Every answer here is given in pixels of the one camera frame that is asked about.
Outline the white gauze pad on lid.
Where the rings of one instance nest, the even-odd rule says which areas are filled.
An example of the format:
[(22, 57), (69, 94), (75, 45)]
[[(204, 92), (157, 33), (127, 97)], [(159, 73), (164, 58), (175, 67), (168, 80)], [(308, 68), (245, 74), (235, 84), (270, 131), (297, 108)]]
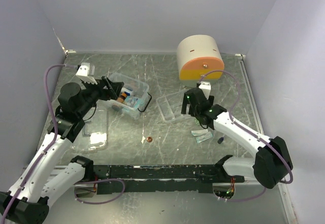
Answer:
[(90, 139), (90, 144), (91, 145), (106, 144), (107, 134), (106, 133), (100, 133), (100, 132), (91, 133), (89, 139)]

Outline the clear teal packet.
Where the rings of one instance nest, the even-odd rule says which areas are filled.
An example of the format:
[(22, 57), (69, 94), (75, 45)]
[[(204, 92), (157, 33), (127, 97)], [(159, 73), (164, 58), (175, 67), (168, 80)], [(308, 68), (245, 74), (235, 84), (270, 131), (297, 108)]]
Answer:
[(213, 134), (211, 132), (207, 132), (204, 135), (198, 136), (196, 138), (196, 142), (199, 144), (199, 143), (202, 143), (202, 142), (204, 142), (206, 140), (211, 139), (212, 137), (213, 137)]

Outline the clear plastic storage box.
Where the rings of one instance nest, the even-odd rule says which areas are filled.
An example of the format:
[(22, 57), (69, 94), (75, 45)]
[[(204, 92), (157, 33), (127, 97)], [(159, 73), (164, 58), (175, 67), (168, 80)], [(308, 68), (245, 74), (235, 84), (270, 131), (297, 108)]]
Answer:
[(138, 119), (140, 114), (145, 112), (152, 96), (149, 94), (149, 85), (138, 79), (131, 78), (121, 73), (112, 73), (109, 77), (112, 82), (123, 82), (120, 94), (126, 94), (126, 98), (122, 102), (122, 98), (118, 100), (109, 100), (103, 102), (103, 106), (107, 109), (112, 109), (119, 113), (130, 116), (133, 119)]

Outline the round drawer cabinet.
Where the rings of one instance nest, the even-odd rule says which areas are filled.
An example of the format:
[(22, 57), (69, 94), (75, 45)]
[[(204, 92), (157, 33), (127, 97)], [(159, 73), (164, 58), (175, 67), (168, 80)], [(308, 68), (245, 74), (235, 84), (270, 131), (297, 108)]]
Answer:
[(206, 77), (219, 79), (224, 70), (224, 62), (213, 37), (193, 35), (183, 39), (176, 50), (179, 80), (186, 87), (196, 87), (196, 83), (206, 73), (219, 70)]

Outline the small dark blue cap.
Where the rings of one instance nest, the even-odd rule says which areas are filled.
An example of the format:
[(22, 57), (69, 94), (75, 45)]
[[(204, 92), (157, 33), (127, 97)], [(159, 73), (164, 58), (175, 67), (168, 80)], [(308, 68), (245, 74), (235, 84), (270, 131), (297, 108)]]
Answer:
[(221, 144), (223, 141), (224, 141), (224, 137), (221, 137), (221, 138), (218, 139), (217, 143)]

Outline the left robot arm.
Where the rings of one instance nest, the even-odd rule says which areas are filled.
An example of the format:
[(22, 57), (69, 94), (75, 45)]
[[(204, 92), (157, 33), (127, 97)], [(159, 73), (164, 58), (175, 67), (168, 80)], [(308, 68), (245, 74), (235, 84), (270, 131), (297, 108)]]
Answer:
[(118, 99), (124, 82), (102, 77), (82, 85), (84, 88), (70, 82), (60, 89), (59, 105), (52, 111), (41, 147), (19, 179), (7, 192), (1, 192), (1, 223), (43, 223), (50, 206), (73, 184), (95, 179), (93, 161), (76, 156), (60, 174), (48, 180), (57, 161), (84, 128), (84, 116), (99, 100)]

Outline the white blue ointment tube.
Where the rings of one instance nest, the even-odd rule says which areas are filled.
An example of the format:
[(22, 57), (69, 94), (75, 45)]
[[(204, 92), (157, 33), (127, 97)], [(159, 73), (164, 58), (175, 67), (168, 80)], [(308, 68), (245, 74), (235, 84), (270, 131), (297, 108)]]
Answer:
[(123, 87), (121, 89), (121, 93), (125, 93), (128, 97), (130, 97), (130, 96), (134, 96), (135, 91), (130, 87)]

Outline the amber bottle orange label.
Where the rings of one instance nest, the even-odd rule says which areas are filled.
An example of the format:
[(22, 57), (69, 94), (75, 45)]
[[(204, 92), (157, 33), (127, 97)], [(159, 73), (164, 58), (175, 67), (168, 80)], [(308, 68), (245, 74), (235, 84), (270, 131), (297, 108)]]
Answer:
[(122, 108), (121, 105), (123, 104), (126, 98), (127, 98), (127, 94), (125, 92), (122, 93), (116, 100), (116, 104), (112, 105), (112, 109), (115, 111), (120, 111)]

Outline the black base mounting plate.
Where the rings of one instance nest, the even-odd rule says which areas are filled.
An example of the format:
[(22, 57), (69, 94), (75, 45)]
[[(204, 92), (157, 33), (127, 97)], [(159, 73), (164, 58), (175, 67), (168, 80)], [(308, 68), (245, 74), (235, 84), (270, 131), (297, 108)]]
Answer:
[(97, 184), (97, 194), (154, 193), (173, 191), (197, 191), (213, 193), (214, 184), (230, 185), (231, 180), (243, 183), (243, 176), (230, 176), (221, 166), (215, 165), (95, 165), (89, 179), (78, 183), (88, 184), (92, 180), (105, 180)]

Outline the teal bandage packet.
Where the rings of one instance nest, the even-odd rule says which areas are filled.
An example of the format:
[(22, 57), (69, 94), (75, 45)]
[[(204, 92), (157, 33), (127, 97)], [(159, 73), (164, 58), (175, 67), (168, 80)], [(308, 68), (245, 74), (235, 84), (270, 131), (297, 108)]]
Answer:
[(127, 113), (139, 112), (140, 101), (137, 98), (125, 101), (125, 104), (127, 105), (125, 110)]

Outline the clear plastic box lid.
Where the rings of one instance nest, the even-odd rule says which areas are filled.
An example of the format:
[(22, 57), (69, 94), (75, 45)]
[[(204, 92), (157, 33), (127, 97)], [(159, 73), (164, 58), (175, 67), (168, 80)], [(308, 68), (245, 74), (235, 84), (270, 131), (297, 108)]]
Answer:
[(84, 121), (85, 125), (82, 131), (71, 146), (72, 151), (76, 153), (93, 153), (105, 149), (107, 141), (106, 144), (91, 145), (89, 138), (91, 133), (100, 132), (106, 133), (108, 140), (108, 111), (106, 108), (99, 105), (96, 108), (91, 108), (85, 115)]

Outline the clear compartment tray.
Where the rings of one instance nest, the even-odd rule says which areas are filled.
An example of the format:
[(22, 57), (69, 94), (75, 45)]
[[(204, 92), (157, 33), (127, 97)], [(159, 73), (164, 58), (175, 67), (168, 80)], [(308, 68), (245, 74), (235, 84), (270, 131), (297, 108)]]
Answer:
[(178, 92), (163, 95), (156, 99), (156, 103), (162, 119), (166, 123), (175, 123), (186, 119), (191, 119), (189, 114), (182, 114), (183, 97), (186, 89)]

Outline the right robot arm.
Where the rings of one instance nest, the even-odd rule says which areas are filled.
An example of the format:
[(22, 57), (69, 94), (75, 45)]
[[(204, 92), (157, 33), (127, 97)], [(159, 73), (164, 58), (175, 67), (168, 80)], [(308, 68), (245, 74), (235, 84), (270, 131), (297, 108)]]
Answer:
[(251, 155), (251, 158), (225, 156), (217, 163), (216, 178), (221, 182), (232, 176), (255, 178), (268, 189), (278, 183), (292, 183), (293, 164), (286, 142), (279, 136), (271, 138), (258, 133), (212, 102), (212, 97), (207, 98), (200, 88), (192, 88), (184, 93), (181, 112), (195, 117), (201, 126), (230, 137)]

